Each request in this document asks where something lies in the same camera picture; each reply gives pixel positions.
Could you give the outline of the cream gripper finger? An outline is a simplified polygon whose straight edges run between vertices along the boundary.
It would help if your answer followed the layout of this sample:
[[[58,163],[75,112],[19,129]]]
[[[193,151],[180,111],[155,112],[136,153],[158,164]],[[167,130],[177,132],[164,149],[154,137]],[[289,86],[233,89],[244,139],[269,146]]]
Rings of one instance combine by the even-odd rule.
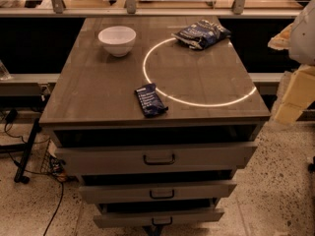
[[[315,101],[315,66],[301,64],[290,81],[274,120],[283,125],[294,123]]]
[[[280,33],[270,39],[268,46],[275,50],[288,50],[290,47],[291,29],[292,24],[289,24]]]

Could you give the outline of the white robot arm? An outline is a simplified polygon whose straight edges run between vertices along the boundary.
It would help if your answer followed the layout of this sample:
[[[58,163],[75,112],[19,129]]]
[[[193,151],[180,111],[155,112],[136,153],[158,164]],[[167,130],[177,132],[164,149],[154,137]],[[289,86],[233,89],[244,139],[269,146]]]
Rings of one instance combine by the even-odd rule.
[[[311,0],[294,22],[272,37],[268,46],[288,50],[300,66],[291,75],[274,120],[288,125],[295,122],[315,101],[315,0]]]

